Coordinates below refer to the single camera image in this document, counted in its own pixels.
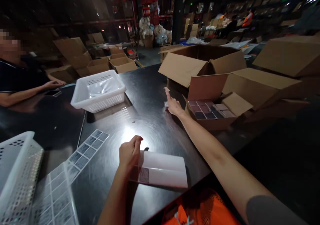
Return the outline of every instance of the white plastic basket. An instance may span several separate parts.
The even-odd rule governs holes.
[[[43,148],[24,132],[0,143],[1,224],[27,224]]]
[[[96,113],[124,101],[126,86],[114,70],[77,80],[71,105]]]

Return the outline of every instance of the forearm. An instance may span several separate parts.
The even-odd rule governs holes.
[[[125,170],[120,167],[117,169],[107,200],[101,212],[98,225],[122,225],[126,223],[128,176],[129,175]]]
[[[1,105],[4,107],[10,107],[18,102],[21,102],[25,99],[35,96],[37,93],[39,93],[42,90],[43,90],[43,87],[39,86],[29,90],[24,90],[24,91],[16,92],[13,94],[9,94],[6,96],[0,95]]]
[[[273,195],[200,124],[186,113],[179,116],[179,119],[230,200],[248,223],[246,205],[249,199],[257,195]]]

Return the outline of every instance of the black shirt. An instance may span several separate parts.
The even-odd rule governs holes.
[[[0,59],[0,93],[24,91],[50,81],[38,61],[32,58],[21,60],[26,63],[28,68]]]

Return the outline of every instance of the warehouse floor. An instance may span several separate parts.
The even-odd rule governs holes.
[[[147,67],[160,63],[160,47],[146,49],[145,47],[137,47],[138,61],[142,67]]]

